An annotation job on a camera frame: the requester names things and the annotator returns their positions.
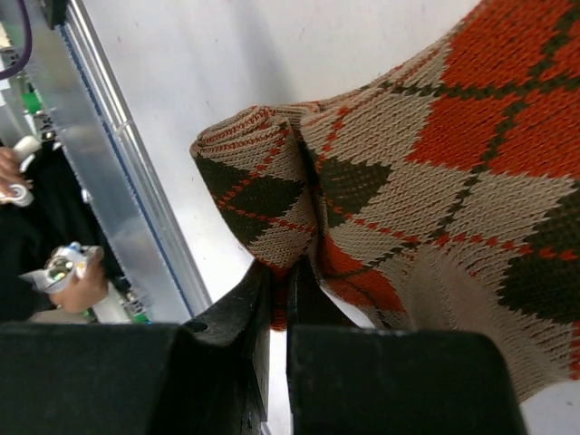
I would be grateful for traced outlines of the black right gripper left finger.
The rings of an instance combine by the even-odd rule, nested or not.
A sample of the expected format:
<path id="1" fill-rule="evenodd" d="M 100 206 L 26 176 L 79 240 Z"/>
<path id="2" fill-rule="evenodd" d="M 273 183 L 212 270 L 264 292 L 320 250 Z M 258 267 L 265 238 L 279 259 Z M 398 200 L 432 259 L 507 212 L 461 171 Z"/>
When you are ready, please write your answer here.
<path id="1" fill-rule="evenodd" d="M 253 264 L 185 324 L 4 324 L 4 434 L 257 434 L 270 275 Z"/>

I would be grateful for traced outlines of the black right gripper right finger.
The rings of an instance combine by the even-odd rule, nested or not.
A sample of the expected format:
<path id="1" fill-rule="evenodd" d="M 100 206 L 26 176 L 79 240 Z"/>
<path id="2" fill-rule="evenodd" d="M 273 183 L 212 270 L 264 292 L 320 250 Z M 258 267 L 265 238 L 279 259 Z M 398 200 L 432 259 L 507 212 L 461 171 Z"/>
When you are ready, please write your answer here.
<path id="1" fill-rule="evenodd" d="M 297 434 L 523 434 L 486 336 L 356 327 L 307 259 L 289 281 L 286 373 Z"/>

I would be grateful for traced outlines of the tan argyle sock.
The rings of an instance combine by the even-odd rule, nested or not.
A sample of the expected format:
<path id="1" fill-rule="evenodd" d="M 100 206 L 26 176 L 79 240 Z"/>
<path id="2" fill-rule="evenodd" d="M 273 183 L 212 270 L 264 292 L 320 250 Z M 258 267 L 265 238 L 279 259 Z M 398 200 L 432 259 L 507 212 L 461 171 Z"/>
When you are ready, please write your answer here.
<path id="1" fill-rule="evenodd" d="M 253 106 L 191 156 L 237 240 L 378 328 L 488 336 L 525 400 L 579 377 L 579 4 L 482 1 L 333 98 Z"/>

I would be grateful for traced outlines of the operator right hand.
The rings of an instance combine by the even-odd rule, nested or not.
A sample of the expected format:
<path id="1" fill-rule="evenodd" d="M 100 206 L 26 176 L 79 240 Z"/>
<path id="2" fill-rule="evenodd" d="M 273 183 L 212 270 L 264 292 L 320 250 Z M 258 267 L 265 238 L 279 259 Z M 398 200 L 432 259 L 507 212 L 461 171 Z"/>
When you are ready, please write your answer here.
<path id="1" fill-rule="evenodd" d="M 89 259 L 83 277 L 71 276 L 68 285 L 49 295 L 51 302 L 70 314 L 80 314 L 108 295 L 108 280 L 102 267 L 102 251 L 97 249 Z"/>

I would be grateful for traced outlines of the operator left hand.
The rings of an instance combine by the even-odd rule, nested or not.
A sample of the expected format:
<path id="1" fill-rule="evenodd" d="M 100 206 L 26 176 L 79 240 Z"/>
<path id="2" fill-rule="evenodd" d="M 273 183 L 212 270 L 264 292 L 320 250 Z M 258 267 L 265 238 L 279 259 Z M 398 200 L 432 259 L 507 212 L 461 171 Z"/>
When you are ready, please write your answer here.
<path id="1" fill-rule="evenodd" d="M 18 184 L 30 189 L 33 185 L 30 180 L 24 178 L 20 171 L 20 161 L 12 149 L 2 146 L 0 148 L 0 189 L 6 197 L 12 197 L 14 191 L 12 185 Z"/>

